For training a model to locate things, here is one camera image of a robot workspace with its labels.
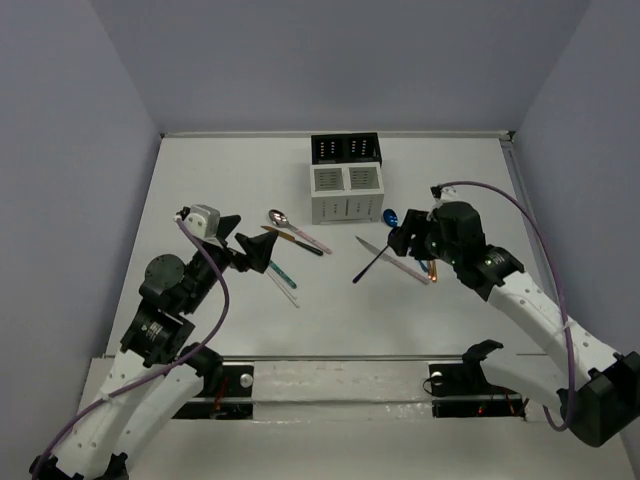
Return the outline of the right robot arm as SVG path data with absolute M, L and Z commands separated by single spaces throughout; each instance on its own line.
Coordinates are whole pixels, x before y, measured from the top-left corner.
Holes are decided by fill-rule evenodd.
M 388 236 L 395 254 L 440 260 L 483 301 L 512 320 L 545 354 L 548 367 L 487 354 L 460 368 L 462 384 L 482 392 L 502 386 L 555 410 L 569 430 L 600 447 L 639 417 L 639 355 L 598 340 L 547 296 L 524 265 L 489 244 L 479 213 L 468 203 L 411 209 Z

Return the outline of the silver knife pink handle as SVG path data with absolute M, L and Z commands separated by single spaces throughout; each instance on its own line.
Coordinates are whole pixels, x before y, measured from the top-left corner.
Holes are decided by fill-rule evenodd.
M 411 276 L 412 278 L 418 280 L 419 282 L 421 282 L 421 283 L 423 283 L 425 285 L 428 285 L 431 282 L 431 280 L 427 276 L 425 276 L 425 275 L 419 273 L 418 271 L 408 267 L 407 265 L 405 265 L 403 262 L 401 262 L 400 260 L 396 259 L 395 257 L 392 257 L 387 253 L 384 253 L 381 249 L 375 247 L 374 245 L 372 245 L 371 243 L 369 243 L 366 240 L 362 239 L 361 237 L 356 236 L 356 240 L 367 251 L 369 251 L 375 258 L 377 258 L 378 260 L 385 261 L 385 262 L 395 266 L 399 270 L 403 271 L 407 275 Z

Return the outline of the silver spoon pink handle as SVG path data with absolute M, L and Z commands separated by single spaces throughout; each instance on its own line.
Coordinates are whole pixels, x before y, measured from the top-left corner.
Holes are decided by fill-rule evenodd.
M 281 212 L 279 210 L 276 210 L 276 209 L 270 209 L 269 212 L 268 212 L 268 216 L 269 216 L 269 219 L 271 220 L 271 222 L 275 226 L 280 227 L 280 228 L 289 229 L 294 234 L 300 236 L 304 240 L 307 240 L 310 244 L 312 244 L 315 247 L 317 247 L 320 250 L 322 250 L 324 253 L 332 254 L 332 250 L 329 247 L 327 247 L 326 245 L 324 245 L 323 243 L 321 243 L 319 240 L 315 239 L 314 237 L 312 237 L 308 233 L 304 232 L 300 228 L 294 226 L 289 221 L 288 217 L 283 212 Z

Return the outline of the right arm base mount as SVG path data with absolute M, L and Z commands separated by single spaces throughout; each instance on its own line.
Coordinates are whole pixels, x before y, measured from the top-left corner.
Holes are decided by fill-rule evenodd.
M 489 384 L 481 371 L 462 363 L 430 365 L 422 388 L 435 418 L 526 417 L 528 401 L 522 395 Z

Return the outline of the blue spoon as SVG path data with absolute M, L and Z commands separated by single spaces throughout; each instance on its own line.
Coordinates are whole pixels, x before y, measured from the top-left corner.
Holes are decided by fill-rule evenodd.
M 382 219 L 384 223 L 391 228 L 398 226 L 398 217 L 393 209 L 385 209 L 382 214 Z

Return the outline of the purple spoon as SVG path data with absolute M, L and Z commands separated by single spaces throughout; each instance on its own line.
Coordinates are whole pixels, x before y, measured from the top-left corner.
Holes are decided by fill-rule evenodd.
M 393 264 L 393 265 L 395 265 L 397 267 L 402 265 L 402 262 L 400 260 L 398 260 L 395 255 L 387 253 L 387 249 L 389 248 L 388 244 L 385 244 L 385 246 L 383 248 L 378 249 L 377 247 L 374 247 L 372 244 L 370 244 L 369 242 L 365 241 L 364 239 L 362 239 L 360 237 L 356 237 L 356 239 L 359 241 L 359 243 L 362 246 L 364 246 L 366 249 L 368 249 L 374 255 L 374 258 L 364 267 L 364 269 L 361 272 L 359 272 L 353 278 L 352 282 L 354 284 L 358 283 L 360 281 L 360 279 L 373 266 L 373 264 L 378 260 L 390 262 L 391 264 Z

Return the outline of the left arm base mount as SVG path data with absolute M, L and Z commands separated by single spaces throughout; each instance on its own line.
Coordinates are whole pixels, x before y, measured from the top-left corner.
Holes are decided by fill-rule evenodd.
M 173 419 L 251 420 L 253 388 L 253 363 L 225 363 L 221 376 L 207 383 L 199 394 L 173 415 Z

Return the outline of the white chopstick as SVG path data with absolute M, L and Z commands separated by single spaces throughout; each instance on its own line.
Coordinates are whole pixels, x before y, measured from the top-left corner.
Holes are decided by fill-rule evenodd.
M 280 289 L 280 291 L 287 297 L 287 299 L 292 303 L 292 305 L 296 308 L 299 308 L 300 304 L 297 301 L 297 297 L 290 290 L 290 288 L 282 281 L 282 279 L 270 269 L 266 271 L 266 274 L 276 284 L 276 286 Z

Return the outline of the silver knife teal handle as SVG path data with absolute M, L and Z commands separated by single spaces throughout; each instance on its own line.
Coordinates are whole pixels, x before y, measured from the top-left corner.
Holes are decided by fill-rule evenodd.
M 285 273 L 274 261 L 269 262 L 269 267 L 279 276 L 279 278 L 291 289 L 297 289 L 296 282 Z

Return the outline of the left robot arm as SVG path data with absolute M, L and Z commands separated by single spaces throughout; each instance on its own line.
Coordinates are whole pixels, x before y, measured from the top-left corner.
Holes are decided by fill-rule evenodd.
M 226 388 L 223 358 L 208 348 L 230 308 L 223 273 L 264 273 L 277 233 L 226 238 L 241 218 L 205 205 L 174 222 L 196 251 L 189 262 L 154 258 L 111 369 L 92 402 L 70 420 L 29 468 L 34 479 L 126 479 L 143 450 L 197 394 Z

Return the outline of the gold fork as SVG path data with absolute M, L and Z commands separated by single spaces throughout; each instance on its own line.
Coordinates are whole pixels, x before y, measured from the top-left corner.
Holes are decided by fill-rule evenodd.
M 427 276 L 429 280 L 433 283 L 438 281 L 438 272 L 437 272 L 437 264 L 435 260 L 428 260 L 426 262 L 427 267 Z

